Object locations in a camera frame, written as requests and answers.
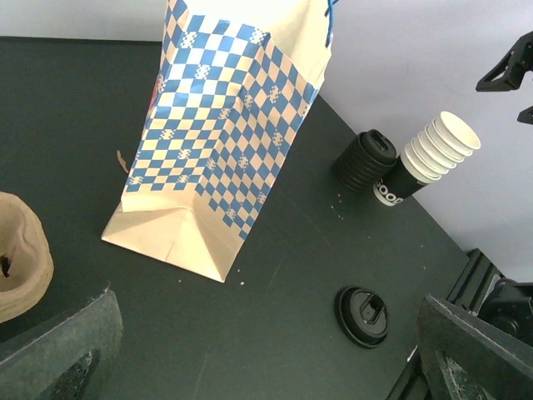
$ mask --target paper bag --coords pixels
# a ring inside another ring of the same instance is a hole
[[[102,239],[224,282],[324,79],[331,1],[170,0],[160,73]]]

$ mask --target table surface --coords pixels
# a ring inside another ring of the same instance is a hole
[[[383,399],[416,345],[427,293],[446,296],[466,255],[414,200],[358,196],[331,163],[353,132],[319,97],[220,284],[100,240],[157,75],[157,43],[0,41],[0,190],[41,218],[55,272],[0,341],[111,284],[124,320],[103,398]],[[390,313],[374,350],[350,342],[333,299],[371,288]]]

